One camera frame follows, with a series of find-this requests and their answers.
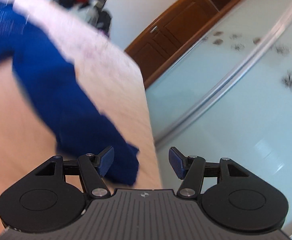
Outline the blue beaded sweater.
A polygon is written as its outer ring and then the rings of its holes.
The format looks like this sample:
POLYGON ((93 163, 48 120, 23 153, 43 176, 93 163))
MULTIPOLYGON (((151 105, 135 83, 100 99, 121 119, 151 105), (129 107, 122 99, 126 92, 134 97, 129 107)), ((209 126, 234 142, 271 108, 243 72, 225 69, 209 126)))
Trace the blue beaded sweater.
POLYGON ((99 113, 76 81, 75 68, 45 32, 0 2, 0 61, 11 57, 13 71, 43 122, 56 136, 57 150, 74 158, 114 148, 105 177, 131 186, 137 179, 138 149, 99 113))

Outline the pink bed blanket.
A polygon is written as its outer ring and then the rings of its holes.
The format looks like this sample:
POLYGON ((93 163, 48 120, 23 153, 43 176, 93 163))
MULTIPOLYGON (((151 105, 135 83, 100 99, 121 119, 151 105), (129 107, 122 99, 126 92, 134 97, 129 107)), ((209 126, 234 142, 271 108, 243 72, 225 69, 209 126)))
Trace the pink bed blanket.
MULTIPOLYGON (((136 189, 160 189, 143 78, 139 67, 102 33, 47 0, 14 1, 74 63, 76 78, 94 105, 126 141, 139 148, 136 189)), ((12 73, 0 62, 0 194, 55 153, 55 138, 41 122, 12 73)), ((0 233, 3 226, 0 220, 0 233)))

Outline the brown wooden door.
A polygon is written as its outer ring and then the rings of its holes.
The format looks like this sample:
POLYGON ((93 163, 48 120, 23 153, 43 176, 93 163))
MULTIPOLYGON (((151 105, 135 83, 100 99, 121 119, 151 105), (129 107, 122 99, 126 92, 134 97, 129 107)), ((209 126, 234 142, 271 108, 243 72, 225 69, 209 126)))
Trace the brown wooden door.
POLYGON ((177 0, 125 49, 150 87, 242 0, 177 0))

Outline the glass wardrobe sliding door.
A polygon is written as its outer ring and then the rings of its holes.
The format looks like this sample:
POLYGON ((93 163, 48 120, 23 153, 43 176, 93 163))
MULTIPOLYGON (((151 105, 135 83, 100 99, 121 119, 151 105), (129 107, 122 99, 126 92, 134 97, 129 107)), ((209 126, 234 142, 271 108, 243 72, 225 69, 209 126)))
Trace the glass wardrobe sliding door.
POLYGON ((292 237, 292 0, 243 0, 147 90, 162 185, 171 147, 231 158, 288 199, 292 237))

